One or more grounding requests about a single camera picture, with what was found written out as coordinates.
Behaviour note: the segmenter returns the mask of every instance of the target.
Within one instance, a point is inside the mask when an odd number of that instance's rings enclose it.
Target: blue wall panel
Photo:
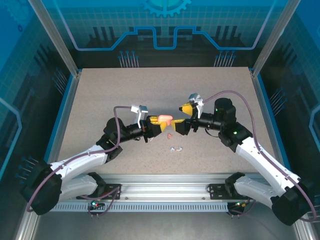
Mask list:
[[[217,67],[220,53],[223,66],[252,67],[286,3],[44,1],[79,68],[123,67],[120,51],[135,51],[140,67]]]
[[[0,238],[10,240],[27,161],[45,156],[70,73],[27,0],[0,0],[0,23]]]
[[[292,170],[320,191],[320,2],[302,0],[261,76]]]

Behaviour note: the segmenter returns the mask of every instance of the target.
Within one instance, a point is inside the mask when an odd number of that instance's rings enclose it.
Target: speckled work surface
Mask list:
[[[107,121],[117,105],[146,105],[150,115],[188,118],[179,107],[192,93],[207,99],[223,90],[240,92],[249,102],[255,117],[258,140],[272,155],[271,142],[247,67],[173,67],[173,68],[99,68],[83,69],[62,142],[59,161],[76,155],[95,144],[103,135]],[[245,104],[227,94],[236,107],[240,123],[252,130]],[[213,112],[214,101],[204,106]],[[120,109],[118,117],[132,124],[135,114]],[[170,153],[171,147],[183,147]],[[196,174],[256,172],[244,159],[225,147],[204,129],[188,136],[171,126],[149,143],[128,141],[113,161],[91,169],[101,174]]]

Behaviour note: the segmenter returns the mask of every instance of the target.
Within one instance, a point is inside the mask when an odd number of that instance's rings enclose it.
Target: enclosure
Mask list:
[[[179,107],[190,94],[233,90],[252,108],[261,145],[314,182],[319,214],[319,9],[317,0],[3,0],[1,239],[318,239],[318,216],[286,226],[260,203],[239,219],[219,210],[228,201],[212,200],[209,184],[236,172],[266,180],[204,130],[181,136],[167,126],[151,142],[122,143],[116,159],[91,169],[122,185],[99,219],[75,198],[41,216],[26,212],[20,188],[35,162],[94,145],[114,106],[185,119]],[[246,105],[224,97],[251,130]],[[214,101],[204,106],[212,111]],[[118,115],[125,125],[135,118]]]

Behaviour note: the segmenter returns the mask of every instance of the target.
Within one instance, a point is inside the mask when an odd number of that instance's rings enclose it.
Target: orange object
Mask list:
[[[174,119],[171,115],[159,115],[157,122],[166,122],[166,125],[171,124],[171,120]]]

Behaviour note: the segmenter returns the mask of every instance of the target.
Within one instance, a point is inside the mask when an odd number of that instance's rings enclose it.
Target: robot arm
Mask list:
[[[137,114],[134,124],[125,126],[122,120],[118,118],[120,143],[129,140],[138,141],[141,137],[143,137],[147,143],[148,139],[158,136],[167,126],[166,122],[159,122],[157,116],[148,116],[146,106],[132,106],[131,111]],[[51,164],[39,161],[39,163],[34,166],[28,178],[25,180],[25,184],[20,189],[20,193],[27,201],[30,200],[43,180],[62,165],[62,168],[45,182],[35,196],[31,207],[36,214],[43,215],[50,211],[58,202],[71,197],[88,195],[89,197],[97,198],[103,195],[106,183],[98,174],[91,172],[83,177],[77,177],[94,167],[102,166],[110,162],[123,150],[120,146],[114,149],[118,139],[115,118],[111,118],[107,122],[103,131],[104,134],[95,145],[80,153],[84,154],[84,156],[78,157],[66,165],[64,165],[64,163],[71,158]],[[112,148],[114,150],[108,153],[104,152]]]
[[[219,131],[221,142],[234,153],[246,159],[270,184],[265,185],[250,179],[245,174],[237,172],[225,181],[225,188],[232,195],[243,195],[255,199],[272,209],[277,218],[286,225],[292,225],[310,210],[306,199],[297,187],[288,180],[290,176],[314,201],[313,184],[306,179],[300,179],[274,159],[265,149],[256,148],[253,134],[237,122],[236,108],[228,98],[219,98],[214,103],[214,113],[198,114],[203,106],[202,99],[197,93],[189,97],[189,103],[180,107],[180,110],[191,115],[190,119],[171,121],[174,130],[182,135],[188,135],[190,129],[197,132],[198,128]],[[276,169],[262,154],[276,164],[286,175]]]

